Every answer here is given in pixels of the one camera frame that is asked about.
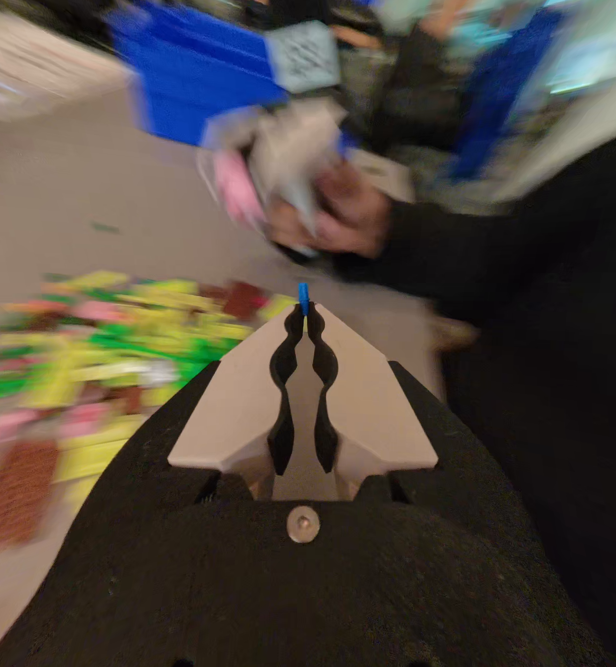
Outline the person's right hand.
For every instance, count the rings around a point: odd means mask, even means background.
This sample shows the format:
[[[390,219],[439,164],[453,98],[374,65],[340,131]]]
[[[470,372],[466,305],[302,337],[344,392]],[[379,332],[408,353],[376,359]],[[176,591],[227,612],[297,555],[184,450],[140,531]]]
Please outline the person's right hand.
[[[314,233],[295,207],[275,197],[266,209],[267,240],[291,249],[378,256],[387,236],[391,200],[344,159],[318,172],[313,184],[318,199]]]

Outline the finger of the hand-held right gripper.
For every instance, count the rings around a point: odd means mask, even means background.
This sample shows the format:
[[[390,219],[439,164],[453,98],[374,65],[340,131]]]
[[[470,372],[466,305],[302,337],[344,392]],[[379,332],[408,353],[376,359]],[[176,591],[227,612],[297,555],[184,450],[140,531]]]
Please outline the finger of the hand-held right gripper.
[[[198,149],[198,174],[217,204],[220,205],[214,187],[212,166],[214,152],[220,150],[240,152],[250,171],[248,157],[256,140],[259,122],[264,116],[266,110],[263,107],[241,107],[207,119],[202,144]]]
[[[335,156],[346,111],[333,101],[291,101],[259,117],[253,131],[250,175],[261,199],[308,182]]]

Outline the black office chair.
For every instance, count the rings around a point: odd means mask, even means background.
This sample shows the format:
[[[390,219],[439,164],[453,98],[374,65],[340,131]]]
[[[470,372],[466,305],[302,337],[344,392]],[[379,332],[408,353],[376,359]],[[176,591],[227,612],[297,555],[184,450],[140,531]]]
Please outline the black office chair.
[[[370,120],[370,145],[379,154],[395,146],[451,152],[469,110],[463,75],[446,66],[444,42],[416,24],[399,47]]]

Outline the blue panel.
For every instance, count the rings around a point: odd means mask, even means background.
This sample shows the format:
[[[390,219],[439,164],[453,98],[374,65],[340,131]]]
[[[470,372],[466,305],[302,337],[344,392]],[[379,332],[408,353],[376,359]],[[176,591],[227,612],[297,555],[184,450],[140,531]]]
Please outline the blue panel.
[[[565,17],[565,10],[540,7],[524,26],[479,58],[465,89],[469,106],[453,151],[452,181],[479,177]]]

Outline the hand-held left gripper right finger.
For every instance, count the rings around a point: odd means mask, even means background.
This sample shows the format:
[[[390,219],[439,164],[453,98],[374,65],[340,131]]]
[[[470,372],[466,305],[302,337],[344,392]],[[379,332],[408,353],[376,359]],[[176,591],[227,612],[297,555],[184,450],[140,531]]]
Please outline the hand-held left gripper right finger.
[[[323,384],[315,449],[337,496],[355,497],[370,476],[433,469],[438,455],[387,357],[323,305],[310,303],[306,320]]]

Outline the person's right forearm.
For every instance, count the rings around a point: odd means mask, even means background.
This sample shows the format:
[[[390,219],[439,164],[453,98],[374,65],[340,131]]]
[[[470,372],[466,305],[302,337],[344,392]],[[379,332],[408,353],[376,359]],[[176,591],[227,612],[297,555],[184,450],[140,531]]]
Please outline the person's right forearm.
[[[506,215],[393,204],[372,259],[338,275],[431,299],[482,329],[575,340],[616,335],[616,170],[565,170]]]

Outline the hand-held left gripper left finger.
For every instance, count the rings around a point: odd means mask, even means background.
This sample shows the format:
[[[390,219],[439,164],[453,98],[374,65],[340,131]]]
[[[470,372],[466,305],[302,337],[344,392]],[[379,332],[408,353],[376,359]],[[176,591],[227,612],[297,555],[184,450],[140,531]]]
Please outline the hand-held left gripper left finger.
[[[287,381],[296,370],[304,312],[293,304],[227,353],[179,435],[177,468],[236,474],[255,500],[272,498],[293,452]]]

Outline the pink toy cube block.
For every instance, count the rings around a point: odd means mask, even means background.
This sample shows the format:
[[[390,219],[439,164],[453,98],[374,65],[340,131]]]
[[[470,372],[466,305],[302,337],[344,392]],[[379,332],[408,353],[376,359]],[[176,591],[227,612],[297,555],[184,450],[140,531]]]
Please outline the pink toy cube block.
[[[216,197],[229,219],[244,229],[262,231],[264,210],[240,152],[216,151],[212,166]]]

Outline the pile of toy bricks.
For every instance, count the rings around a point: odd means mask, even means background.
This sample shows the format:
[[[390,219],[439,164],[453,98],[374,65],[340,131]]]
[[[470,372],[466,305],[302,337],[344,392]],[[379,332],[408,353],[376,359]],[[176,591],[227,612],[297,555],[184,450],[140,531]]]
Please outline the pile of toy bricks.
[[[50,275],[0,321],[0,551],[35,540],[56,490],[78,511],[134,432],[297,300],[245,282]]]

